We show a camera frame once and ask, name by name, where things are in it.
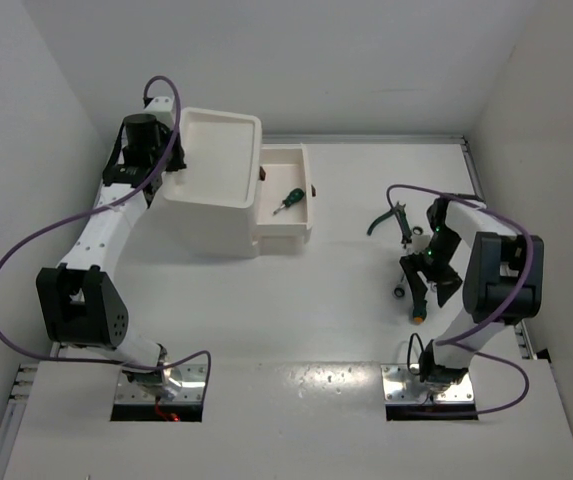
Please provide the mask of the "green orange stubby screwdriver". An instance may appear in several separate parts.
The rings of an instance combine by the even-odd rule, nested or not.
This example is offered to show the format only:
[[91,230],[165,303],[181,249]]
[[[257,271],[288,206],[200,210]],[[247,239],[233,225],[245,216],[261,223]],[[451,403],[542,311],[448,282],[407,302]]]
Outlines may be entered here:
[[416,325],[422,324],[427,317],[427,302],[425,300],[413,303],[412,320]]

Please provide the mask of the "white drawer cabinet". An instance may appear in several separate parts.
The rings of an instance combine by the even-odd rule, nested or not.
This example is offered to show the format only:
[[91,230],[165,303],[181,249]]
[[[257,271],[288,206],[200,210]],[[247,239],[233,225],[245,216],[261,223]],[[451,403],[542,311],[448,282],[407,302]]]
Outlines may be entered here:
[[255,258],[262,124],[247,114],[184,107],[187,168],[164,175],[131,240],[227,258]]

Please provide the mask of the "green handled pliers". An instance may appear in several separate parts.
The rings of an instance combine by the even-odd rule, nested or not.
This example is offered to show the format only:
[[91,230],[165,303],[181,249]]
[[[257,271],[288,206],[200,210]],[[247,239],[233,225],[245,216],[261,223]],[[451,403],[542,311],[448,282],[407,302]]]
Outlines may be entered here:
[[409,225],[407,215],[406,215],[406,205],[395,203],[388,212],[377,217],[368,227],[366,235],[371,236],[377,226],[389,219],[395,219],[401,233],[401,245],[406,248],[412,243],[413,232]]

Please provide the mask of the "green handled screwdriver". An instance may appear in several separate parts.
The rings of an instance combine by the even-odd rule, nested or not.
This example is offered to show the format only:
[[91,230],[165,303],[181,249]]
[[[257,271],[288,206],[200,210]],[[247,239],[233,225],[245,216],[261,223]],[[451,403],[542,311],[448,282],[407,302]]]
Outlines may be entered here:
[[280,205],[272,212],[277,215],[280,211],[288,209],[293,205],[302,201],[306,196],[306,192],[301,188],[295,188],[281,201]]

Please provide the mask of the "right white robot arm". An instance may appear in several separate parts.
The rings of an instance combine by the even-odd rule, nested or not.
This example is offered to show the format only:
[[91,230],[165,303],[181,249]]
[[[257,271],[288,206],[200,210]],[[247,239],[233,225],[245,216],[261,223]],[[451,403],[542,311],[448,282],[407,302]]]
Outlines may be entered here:
[[462,296],[462,310],[422,348],[416,375],[435,386],[457,384],[473,357],[498,333],[535,317],[543,292],[544,242],[479,202],[447,195],[427,210],[428,245],[399,260],[413,317],[427,317],[428,286],[444,306]]

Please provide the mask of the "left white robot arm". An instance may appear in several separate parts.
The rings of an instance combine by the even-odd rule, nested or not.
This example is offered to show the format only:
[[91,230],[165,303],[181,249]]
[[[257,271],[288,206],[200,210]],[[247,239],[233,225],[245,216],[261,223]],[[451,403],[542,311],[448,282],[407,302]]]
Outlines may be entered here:
[[122,120],[95,214],[59,265],[42,269],[36,279],[52,341],[116,361],[130,383],[166,401],[179,394],[179,372],[164,368],[167,351],[161,344],[131,326],[113,276],[131,231],[162,185],[155,168],[163,153],[170,153],[168,169],[185,166],[181,139],[173,133],[176,110],[172,97],[147,98],[142,112]]

